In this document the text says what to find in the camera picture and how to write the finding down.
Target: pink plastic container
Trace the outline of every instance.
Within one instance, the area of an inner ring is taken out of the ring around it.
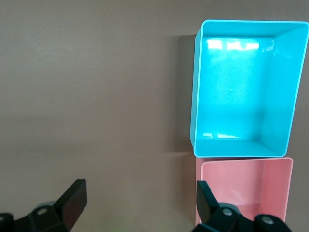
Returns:
[[[196,180],[207,181],[218,202],[237,206],[250,220],[258,214],[271,214],[285,221],[292,166],[289,157],[217,161],[197,158]]]

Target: blue bin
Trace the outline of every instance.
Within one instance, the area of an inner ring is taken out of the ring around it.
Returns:
[[[197,157],[283,157],[307,22],[206,20],[195,40],[190,139]]]

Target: gray floor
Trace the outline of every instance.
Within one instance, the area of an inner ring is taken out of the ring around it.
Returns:
[[[0,0],[0,211],[19,218],[86,178],[72,231],[191,231],[194,35],[205,19],[308,12],[306,0]],[[308,57],[287,154],[294,231],[308,230]]]

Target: blue plastic container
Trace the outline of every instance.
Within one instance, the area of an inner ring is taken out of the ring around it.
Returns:
[[[307,22],[205,21],[195,40],[190,139],[197,157],[287,152]]]

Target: screw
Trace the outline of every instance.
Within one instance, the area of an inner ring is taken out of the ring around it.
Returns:
[[[43,208],[43,209],[40,209],[37,214],[38,215],[42,215],[42,214],[45,214],[47,212],[47,209],[46,208]]]
[[[270,217],[267,217],[267,216],[262,216],[262,221],[268,225],[274,224],[274,221]]]
[[[231,216],[233,214],[232,211],[230,209],[227,209],[227,208],[223,209],[222,212],[227,216]]]

